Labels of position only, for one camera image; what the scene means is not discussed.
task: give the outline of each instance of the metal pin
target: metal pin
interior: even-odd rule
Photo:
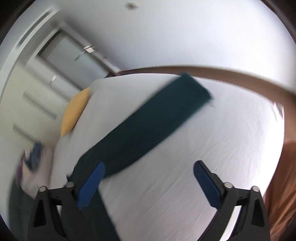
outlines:
[[[46,189],[47,189],[46,186],[42,186],[39,188],[39,192],[44,192]]]
[[[224,186],[225,186],[226,188],[233,188],[232,183],[229,183],[229,182],[225,182],[225,183],[224,183]]]
[[[66,184],[66,187],[67,188],[71,188],[71,187],[73,187],[74,186],[74,182],[68,182],[67,184]]]
[[[253,189],[253,191],[255,191],[255,192],[259,192],[259,187],[257,187],[257,186],[253,186],[252,189]]]

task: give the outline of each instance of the orange brown fabric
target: orange brown fabric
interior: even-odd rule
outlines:
[[[296,211],[296,142],[286,143],[266,191],[271,240],[279,240]]]

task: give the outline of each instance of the mattress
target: mattress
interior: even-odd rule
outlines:
[[[96,80],[74,130],[57,144],[50,188],[62,187],[81,155],[174,78],[132,74]],[[99,185],[122,241],[198,240],[216,209],[193,175],[197,160],[237,188],[256,185],[263,195],[271,181],[284,140],[283,107],[234,85],[197,80],[213,99],[140,160]],[[230,236],[238,213],[239,207],[221,240]]]

